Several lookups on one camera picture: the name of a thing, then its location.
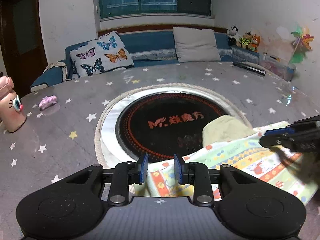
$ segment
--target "wooden door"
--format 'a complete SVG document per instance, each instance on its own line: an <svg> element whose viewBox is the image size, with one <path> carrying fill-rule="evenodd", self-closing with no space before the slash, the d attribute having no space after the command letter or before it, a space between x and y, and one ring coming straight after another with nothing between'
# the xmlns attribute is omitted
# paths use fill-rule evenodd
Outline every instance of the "wooden door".
<svg viewBox="0 0 320 240"><path fill-rule="evenodd" d="M38 0L0 0L0 43L5 68L21 97L47 66Z"/></svg>

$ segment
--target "beige rope trim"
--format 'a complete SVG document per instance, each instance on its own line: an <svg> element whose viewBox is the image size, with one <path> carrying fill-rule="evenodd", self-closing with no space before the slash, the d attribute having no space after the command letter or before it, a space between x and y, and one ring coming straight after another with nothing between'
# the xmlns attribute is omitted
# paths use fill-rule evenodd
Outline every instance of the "beige rope trim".
<svg viewBox="0 0 320 240"><path fill-rule="evenodd" d="M196 86L196 85L191 85L191 84L184 84L184 83L159 84L159 85L152 85L152 86L137 88L137 89L134 89L134 90L127 91L127 92L119 95L115 99L113 99L107 105L107 107L104 109L104 111L102 112L102 114L101 114L101 116L99 118L99 121L98 121L98 124L97 124L97 128L96 128L96 131L94 133L94 149L95 149L95 152L96 152L97 160L101 165L103 165L104 169L107 169L109 167L108 167L107 162L106 162L106 160L105 160L105 158L103 156L103 153L102 153L102 148L101 148L101 128L102 128L102 125L103 125L103 122L104 122L106 116L108 115L110 110L113 108L113 106L116 103L118 103L121 99L126 98L127 96L135 94L137 92L140 92L140 91L143 91L143 90L148 90L148 89L153 89L153 88L172 87L172 86L193 88L193 89L196 89L196 90L201 90L203 92L212 94L213 96L215 96L215 97L221 99L222 101L224 101L225 103L227 103L229 105L229 107L238 114L238 116L244 122L244 124L252 129L252 125L250 124L248 119L244 116L244 114L241 113L241 111L233 103L231 103L228 99L226 99L222 95L220 95L220 94L218 94L218 93L216 93L216 92L214 92L212 90L209 90L207 88Z"/></svg>

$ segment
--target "white pillow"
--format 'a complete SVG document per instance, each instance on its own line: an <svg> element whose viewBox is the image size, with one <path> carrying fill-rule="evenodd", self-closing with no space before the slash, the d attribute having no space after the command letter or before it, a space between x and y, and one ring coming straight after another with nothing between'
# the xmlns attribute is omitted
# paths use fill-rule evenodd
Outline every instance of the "white pillow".
<svg viewBox="0 0 320 240"><path fill-rule="evenodd" d="M220 61L214 31L173 27L179 62Z"/></svg>
<svg viewBox="0 0 320 240"><path fill-rule="evenodd" d="M103 73L119 67L133 65L133 61L116 32L89 41L70 52L80 77Z"/></svg>

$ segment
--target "pink bottle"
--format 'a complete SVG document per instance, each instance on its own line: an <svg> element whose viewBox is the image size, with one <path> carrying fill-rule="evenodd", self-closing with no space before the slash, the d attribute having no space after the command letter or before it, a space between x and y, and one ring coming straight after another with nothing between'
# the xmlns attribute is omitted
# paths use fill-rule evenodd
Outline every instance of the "pink bottle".
<svg viewBox="0 0 320 240"><path fill-rule="evenodd" d="M18 130L26 120L20 97L13 90L10 77L0 78L0 119L9 132Z"/></svg>

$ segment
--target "colorful striped cloth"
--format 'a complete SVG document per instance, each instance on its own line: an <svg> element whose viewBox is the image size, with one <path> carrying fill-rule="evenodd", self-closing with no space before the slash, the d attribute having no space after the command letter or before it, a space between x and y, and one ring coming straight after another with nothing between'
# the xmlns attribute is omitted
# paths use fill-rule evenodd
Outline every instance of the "colorful striped cloth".
<svg viewBox="0 0 320 240"><path fill-rule="evenodd" d="M219 169L221 164L230 164L265 182L279 187L299 198L305 205L317 191L317 184L304 184L294 169L286 168L278 155L259 144L260 137L266 130L287 126L279 122L265 127L254 128L255 134L231 142L218 142L185 156L186 162L204 163L210 169ZM281 147L286 156L295 162L302 159L301 153L291 153ZM135 193L143 196L174 197L192 196L193 186L180 186L174 176L173 160L149 164L147 181L144 185L134 185ZM215 200L221 200L218 185L212 184Z"/></svg>

